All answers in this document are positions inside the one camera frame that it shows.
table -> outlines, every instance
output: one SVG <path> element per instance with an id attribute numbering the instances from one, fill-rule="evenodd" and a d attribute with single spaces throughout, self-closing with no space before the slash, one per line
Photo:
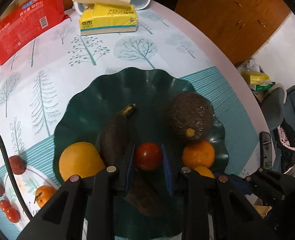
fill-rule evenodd
<path id="1" fill-rule="evenodd" d="M 170 75 L 190 81 L 208 98 L 226 130 L 230 162 L 227 173 L 246 176 L 259 165 L 258 134 L 269 131 L 250 89 L 227 57 L 203 33 L 168 8 L 151 2 L 138 11 L 135 33 L 79 36 L 79 16 L 66 12 L 65 20 L 41 34 L 0 66 L 0 134 L 8 156 L 19 154 L 30 177 L 17 178 L 32 212 L 33 192 L 41 184 L 59 186 L 53 169 L 53 132 L 73 95 L 96 77 L 125 67 L 162 68 Z M 153 48 L 142 59 L 127 60 L 118 49 L 139 39 Z M 0 154 L 0 182 L 7 174 Z M 17 209 L 9 183 L 6 197 Z M 0 228 L 15 239 L 27 221 L 11 224 L 0 210 Z"/>

red tomato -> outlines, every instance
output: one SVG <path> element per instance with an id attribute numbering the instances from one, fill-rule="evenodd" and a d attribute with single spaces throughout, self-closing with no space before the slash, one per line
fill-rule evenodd
<path id="1" fill-rule="evenodd" d="M 5 212 L 5 210 L 7 209 L 7 208 L 9 208 L 11 206 L 11 204 L 10 204 L 10 202 L 8 202 L 7 200 L 1 200 L 0 201 L 0 208 L 1 208 L 1 210 L 3 211 L 3 212 Z"/>
<path id="2" fill-rule="evenodd" d="M 140 169 L 152 171 L 162 163 L 162 150 L 155 143 L 143 143 L 135 151 L 134 162 Z"/>
<path id="3" fill-rule="evenodd" d="M 9 207 L 5 210 L 6 217 L 12 223 L 17 223 L 20 221 L 20 213 L 13 207 Z"/>

orange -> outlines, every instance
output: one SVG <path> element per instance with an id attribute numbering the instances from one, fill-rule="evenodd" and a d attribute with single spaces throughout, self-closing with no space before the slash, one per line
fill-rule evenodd
<path id="1" fill-rule="evenodd" d="M 193 169 L 197 166 L 211 167 L 214 158 L 215 150 L 212 144 L 205 140 L 187 145 L 182 155 L 184 165 Z"/>
<path id="2" fill-rule="evenodd" d="M 95 176 L 105 165 L 93 144 L 77 142 L 67 147 L 58 161 L 58 169 L 64 181 L 72 175 L 81 178 Z"/>
<path id="3" fill-rule="evenodd" d="M 35 191 L 35 201 L 39 207 L 43 207 L 46 202 L 49 201 L 49 199 L 55 194 L 55 192 L 55 188 L 43 185 Z"/>
<path id="4" fill-rule="evenodd" d="M 212 171 L 210 171 L 208 168 L 203 167 L 203 166 L 197 166 L 194 168 L 198 173 L 200 173 L 202 176 L 206 176 L 209 178 L 215 178 Z"/>

cabinet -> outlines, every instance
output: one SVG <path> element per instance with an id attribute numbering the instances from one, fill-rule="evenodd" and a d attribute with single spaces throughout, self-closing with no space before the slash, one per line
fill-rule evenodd
<path id="1" fill-rule="evenodd" d="M 236 66 L 283 23 L 283 0 L 179 0 L 175 12 L 209 37 Z"/>

tablecloth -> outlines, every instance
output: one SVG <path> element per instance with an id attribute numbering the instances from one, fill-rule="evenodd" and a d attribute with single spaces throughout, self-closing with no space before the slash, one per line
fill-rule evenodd
<path id="1" fill-rule="evenodd" d="M 71 97 L 96 77 L 129 66 L 160 68 L 190 81 L 211 101 L 225 127 L 230 156 L 226 172 L 246 173 L 244 166 L 257 145 L 257 133 L 222 73 L 182 31 L 146 9 L 138 11 L 135 33 L 80 36 L 79 16 L 73 10 L 67 14 L 69 19 L 33 39 L 0 66 L 0 134 L 8 156 L 20 155 L 34 171 L 28 178 L 17 179 L 25 199 L 31 199 L 40 184 L 60 186 L 52 169 L 53 132 Z M 0 182 L 6 182 L 1 152 Z M 16 203 L 10 187 L 6 190 L 6 197 Z M 23 226 L 10 223 L 0 209 L 0 228 L 9 240 Z"/>

